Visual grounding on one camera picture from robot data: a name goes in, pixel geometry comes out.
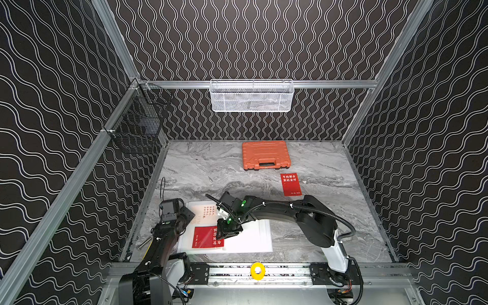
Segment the beige card small red text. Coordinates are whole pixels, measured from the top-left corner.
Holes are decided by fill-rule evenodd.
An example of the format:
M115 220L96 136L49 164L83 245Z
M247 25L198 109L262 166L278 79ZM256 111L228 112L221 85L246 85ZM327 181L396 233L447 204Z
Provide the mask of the beige card small red text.
M190 210L194 213L191 224L195 226L215 226L219 219L215 205L193 205Z

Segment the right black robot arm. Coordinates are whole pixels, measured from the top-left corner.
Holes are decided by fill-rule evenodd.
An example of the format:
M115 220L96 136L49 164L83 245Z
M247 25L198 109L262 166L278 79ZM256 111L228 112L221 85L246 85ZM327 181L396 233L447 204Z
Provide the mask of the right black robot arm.
M348 271L352 257L344 250L342 239L354 236L356 229L317 198L306 195L301 200L285 202L245 196L241 200L227 191L219 199L205 196L216 203L218 210L227 213L226 218L217 221L218 240L239 235L243 226L252 221L293 222L307 241L321 248L330 270L342 274Z

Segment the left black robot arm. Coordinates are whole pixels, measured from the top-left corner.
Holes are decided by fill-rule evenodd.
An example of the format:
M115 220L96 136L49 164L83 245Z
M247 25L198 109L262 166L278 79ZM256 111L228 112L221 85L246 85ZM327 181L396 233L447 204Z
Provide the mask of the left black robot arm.
M143 260L132 273L120 279L119 304L172 304L174 294L186 304L185 296L177 285L189 276L189 263L185 262L185 254L172 255L171 251L193 220L194 213L178 204L169 208L169 204L160 205L160 220L152 230L152 242ZM166 275L166 264L170 258L183 263L183 274L176 276L175 280L169 280Z

